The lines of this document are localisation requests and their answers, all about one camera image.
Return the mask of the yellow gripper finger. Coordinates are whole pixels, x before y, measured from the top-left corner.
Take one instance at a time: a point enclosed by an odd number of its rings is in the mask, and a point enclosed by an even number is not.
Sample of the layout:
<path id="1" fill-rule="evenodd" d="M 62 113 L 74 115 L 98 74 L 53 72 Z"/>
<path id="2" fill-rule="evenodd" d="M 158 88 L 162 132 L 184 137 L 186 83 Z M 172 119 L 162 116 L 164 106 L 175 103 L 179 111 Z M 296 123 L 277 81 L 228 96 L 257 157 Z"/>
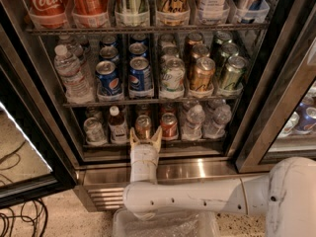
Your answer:
<path id="1" fill-rule="evenodd" d="M 162 140 L 162 128 L 158 127 L 154 135 L 151 137 L 151 144 L 157 152 L 159 152 L 161 149 L 161 140 Z"/>
<path id="2" fill-rule="evenodd" d="M 134 147 L 140 143 L 139 138 L 136 135 L 135 129 L 132 127 L 129 132 L 129 143 L 131 147 Z"/>

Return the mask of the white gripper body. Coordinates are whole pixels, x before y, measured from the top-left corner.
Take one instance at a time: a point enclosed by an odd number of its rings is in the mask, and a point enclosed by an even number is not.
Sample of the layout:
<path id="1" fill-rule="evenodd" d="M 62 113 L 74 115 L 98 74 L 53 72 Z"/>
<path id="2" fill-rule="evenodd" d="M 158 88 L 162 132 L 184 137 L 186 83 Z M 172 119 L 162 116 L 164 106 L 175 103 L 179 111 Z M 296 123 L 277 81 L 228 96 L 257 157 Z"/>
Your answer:
<path id="1" fill-rule="evenodd" d="M 137 144 L 130 151 L 130 181 L 157 182 L 159 152 L 153 145 Z"/>

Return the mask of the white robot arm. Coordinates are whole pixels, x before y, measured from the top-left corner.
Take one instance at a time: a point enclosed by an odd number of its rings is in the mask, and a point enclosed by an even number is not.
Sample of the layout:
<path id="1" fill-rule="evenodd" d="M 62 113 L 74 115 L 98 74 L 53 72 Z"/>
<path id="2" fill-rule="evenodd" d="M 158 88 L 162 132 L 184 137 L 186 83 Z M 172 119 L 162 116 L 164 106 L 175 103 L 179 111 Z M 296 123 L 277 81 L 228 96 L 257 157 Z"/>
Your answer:
<path id="1" fill-rule="evenodd" d="M 243 215 L 263 214 L 266 237 L 316 237 L 316 162 L 287 158 L 269 173 L 182 185 L 160 185 L 157 167 L 162 129 L 149 139 L 130 131 L 130 184 L 123 204 L 148 220 L 161 208 L 173 207 Z"/>

